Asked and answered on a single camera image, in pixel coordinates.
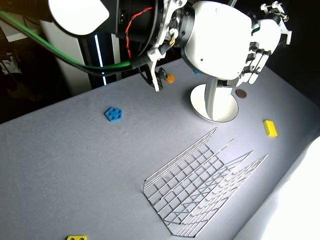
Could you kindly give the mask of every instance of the metal grid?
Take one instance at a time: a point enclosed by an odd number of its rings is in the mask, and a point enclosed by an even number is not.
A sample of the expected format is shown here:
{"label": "metal grid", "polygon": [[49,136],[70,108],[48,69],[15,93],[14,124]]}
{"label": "metal grid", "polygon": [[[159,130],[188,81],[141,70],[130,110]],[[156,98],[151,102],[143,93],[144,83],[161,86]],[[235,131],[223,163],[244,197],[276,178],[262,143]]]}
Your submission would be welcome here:
{"label": "metal grid", "polygon": [[194,238],[223,204],[268,156],[241,170],[239,166],[253,151],[228,163],[206,143],[213,129],[144,181],[143,193],[175,236]]}

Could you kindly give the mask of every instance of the table surface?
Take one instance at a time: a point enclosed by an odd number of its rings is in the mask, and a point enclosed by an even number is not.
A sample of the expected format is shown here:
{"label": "table surface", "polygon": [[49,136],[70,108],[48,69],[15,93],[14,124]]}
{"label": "table surface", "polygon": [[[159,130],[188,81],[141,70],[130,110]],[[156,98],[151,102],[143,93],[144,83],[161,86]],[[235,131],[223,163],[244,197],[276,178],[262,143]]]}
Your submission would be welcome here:
{"label": "table surface", "polygon": [[[198,240],[232,239],[320,129],[320,109],[268,68],[240,87],[237,117],[211,123],[190,103],[205,83],[183,61],[159,93],[135,75],[0,125],[0,233],[6,240],[164,240],[172,236],[142,193],[144,180],[215,127],[210,146],[233,159],[268,158],[223,206]],[[109,122],[109,107],[122,120]],[[263,121],[275,122],[278,137]]]}

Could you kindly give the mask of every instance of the brown round object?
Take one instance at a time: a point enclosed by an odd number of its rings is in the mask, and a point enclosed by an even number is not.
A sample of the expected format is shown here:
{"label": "brown round object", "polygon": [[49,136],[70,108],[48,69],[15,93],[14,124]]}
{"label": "brown round object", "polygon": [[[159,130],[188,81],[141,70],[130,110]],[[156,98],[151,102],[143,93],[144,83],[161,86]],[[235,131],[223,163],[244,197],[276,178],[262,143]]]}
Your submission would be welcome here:
{"label": "brown round object", "polygon": [[247,97],[246,91],[244,91],[242,89],[235,90],[235,94],[241,99],[245,99]]}
{"label": "brown round object", "polygon": [[172,74],[168,74],[168,77],[165,79],[165,81],[169,84],[172,84],[176,81],[176,78]]}

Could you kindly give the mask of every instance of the red wire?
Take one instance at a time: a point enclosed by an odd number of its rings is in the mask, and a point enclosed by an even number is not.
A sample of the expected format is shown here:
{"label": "red wire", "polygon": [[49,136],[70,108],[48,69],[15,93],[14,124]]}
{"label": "red wire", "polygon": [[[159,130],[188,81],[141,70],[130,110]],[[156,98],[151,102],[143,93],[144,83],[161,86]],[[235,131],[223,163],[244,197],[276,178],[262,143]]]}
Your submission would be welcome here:
{"label": "red wire", "polygon": [[130,46],[129,46],[130,40],[129,40],[128,32],[129,32],[129,28],[130,28],[130,26],[131,26],[132,20],[135,19],[136,17],[140,16],[141,14],[143,14],[143,13],[151,10],[152,8],[153,8],[153,7],[150,6],[150,7],[147,7],[147,8],[145,8],[145,9],[143,9],[141,12],[138,12],[138,13],[134,14],[134,15],[131,17],[131,19],[130,19],[130,21],[129,21],[129,23],[128,23],[128,26],[127,26],[126,29],[125,29],[125,32],[124,32],[124,33],[125,33],[125,42],[126,42],[125,47],[126,47],[126,49],[127,49],[127,51],[128,51],[129,59],[131,59],[131,51],[130,51]]}

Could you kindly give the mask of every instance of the white plate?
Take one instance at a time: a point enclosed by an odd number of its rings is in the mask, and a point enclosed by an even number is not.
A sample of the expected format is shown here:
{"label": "white plate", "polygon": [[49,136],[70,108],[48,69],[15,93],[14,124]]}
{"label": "white plate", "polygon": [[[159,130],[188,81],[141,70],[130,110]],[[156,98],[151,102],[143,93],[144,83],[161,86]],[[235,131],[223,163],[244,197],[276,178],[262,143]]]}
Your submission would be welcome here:
{"label": "white plate", "polygon": [[213,123],[226,123],[237,116],[238,103],[230,94],[230,90],[225,87],[217,87],[214,94],[213,119],[210,119],[206,111],[205,89],[205,84],[196,86],[190,95],[192,107],[197,114]]}

